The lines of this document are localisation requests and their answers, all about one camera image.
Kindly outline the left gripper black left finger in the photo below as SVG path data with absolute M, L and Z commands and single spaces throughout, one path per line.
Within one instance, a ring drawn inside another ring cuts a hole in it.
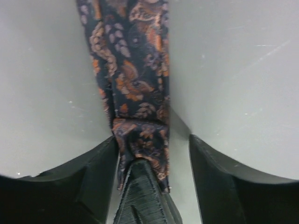
M 38 176 L 0 178 L 3 224 L 104 224 L 118 147 L 114 137 Z

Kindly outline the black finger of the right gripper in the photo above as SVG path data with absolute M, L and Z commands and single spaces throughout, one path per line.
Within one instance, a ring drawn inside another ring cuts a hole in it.
M 114 224 L 181 224 L 182 217 L 169 194 L 162 194 L 145 159 L 127 171 Z

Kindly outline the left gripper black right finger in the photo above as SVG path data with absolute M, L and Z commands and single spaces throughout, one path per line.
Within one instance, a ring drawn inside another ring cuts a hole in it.
M 299 182 L 248 167 L 189 136 L 204 224 L 297 224 Z

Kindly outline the dark purple patterned tie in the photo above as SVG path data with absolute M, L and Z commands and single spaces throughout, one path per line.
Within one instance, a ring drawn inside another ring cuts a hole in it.
M 170 60 L 166 0 L 78 0 L 93 71 L 119 147 L 118 188 L 146 159 L 169 193 Z

